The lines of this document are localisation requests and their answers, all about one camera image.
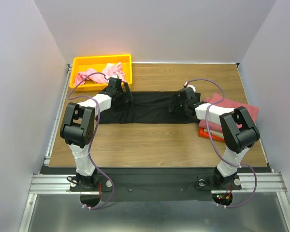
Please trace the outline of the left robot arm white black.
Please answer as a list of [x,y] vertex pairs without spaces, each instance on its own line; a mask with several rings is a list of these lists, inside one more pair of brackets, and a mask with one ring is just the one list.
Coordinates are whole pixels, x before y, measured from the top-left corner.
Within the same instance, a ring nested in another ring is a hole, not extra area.
[[60,127],[60,136],[72,151],[75,165],[75,177],[68,181],[85,190],[94,190],[98,185],[97,168],[92,162],[91,145],[100,123],[101,112],[112,106],[122,106],[133,101],[128,83],[119,78],[110,77],[108,86],[87,100],[67,105]]

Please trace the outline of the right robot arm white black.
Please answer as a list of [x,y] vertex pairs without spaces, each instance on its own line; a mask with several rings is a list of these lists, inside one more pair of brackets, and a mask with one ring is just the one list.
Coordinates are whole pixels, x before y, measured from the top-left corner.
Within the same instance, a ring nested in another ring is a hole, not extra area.
[[226,149],[221,156],[214,147],[221,161],[213,176],[214,186],[220,189],[231,183],[238,169],[243,166],[243,157],[260,139],[260,133],[245,107],[224,108],[198,101],[191,86],[172,94],[169,112],[184,113],[221,126]]

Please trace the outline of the black t shirt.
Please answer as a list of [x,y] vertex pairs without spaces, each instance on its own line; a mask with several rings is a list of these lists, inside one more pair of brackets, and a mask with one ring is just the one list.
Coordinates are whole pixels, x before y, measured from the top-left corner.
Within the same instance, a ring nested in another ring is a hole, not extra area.
[[182,109],[170,112],[169,107],[172,91],[135,91],[132,92],[133,102],[121,106],[111,106],[101,112],[101,124],[188,124],[199,123],[196,116],[188,116]]

